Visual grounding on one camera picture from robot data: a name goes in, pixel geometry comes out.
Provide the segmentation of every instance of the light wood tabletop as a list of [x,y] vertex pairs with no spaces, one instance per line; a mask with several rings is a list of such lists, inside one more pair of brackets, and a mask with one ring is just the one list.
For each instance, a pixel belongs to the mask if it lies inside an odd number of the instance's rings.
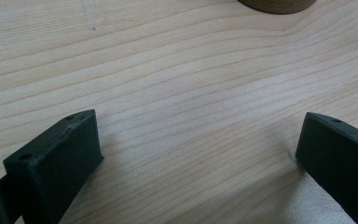
[[105,159],[61,223],[352,223],[288,154],[308,111],[358,128],[358,1],[0,0],[0,177],[92,108]]

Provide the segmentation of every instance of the brown round object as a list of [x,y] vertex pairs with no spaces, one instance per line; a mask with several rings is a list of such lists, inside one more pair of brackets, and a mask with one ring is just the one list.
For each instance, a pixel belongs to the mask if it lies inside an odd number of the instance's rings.
[[302,11],[316,0],[239,0],[248,7],[273,14],[291,14]]

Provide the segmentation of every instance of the screw hole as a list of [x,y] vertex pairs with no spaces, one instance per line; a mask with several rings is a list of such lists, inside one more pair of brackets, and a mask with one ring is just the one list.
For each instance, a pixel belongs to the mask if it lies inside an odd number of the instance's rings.
[[27,161],[27,160],[29,160],[31,157],[32,157],[31,154],[24,154],[24,155],[22,155],[22,156],[19,157],[19,160],[20,160],[20,161]]

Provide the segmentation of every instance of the wooden surface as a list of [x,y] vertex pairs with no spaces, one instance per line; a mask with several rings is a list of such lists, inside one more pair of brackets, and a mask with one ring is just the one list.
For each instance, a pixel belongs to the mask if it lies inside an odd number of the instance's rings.
[[0,177],[90,108],[105,160],[62,223],[351,223],[288,152],[307,111],[358,128],[358,1],[0,0]]

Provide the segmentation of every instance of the wooden bowl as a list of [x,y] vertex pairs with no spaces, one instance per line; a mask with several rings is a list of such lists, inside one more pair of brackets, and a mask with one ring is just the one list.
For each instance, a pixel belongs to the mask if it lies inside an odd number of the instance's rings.
[[256,10],[273,14],[291,14],[302,11],[314,4],[316,0],[239,0]]

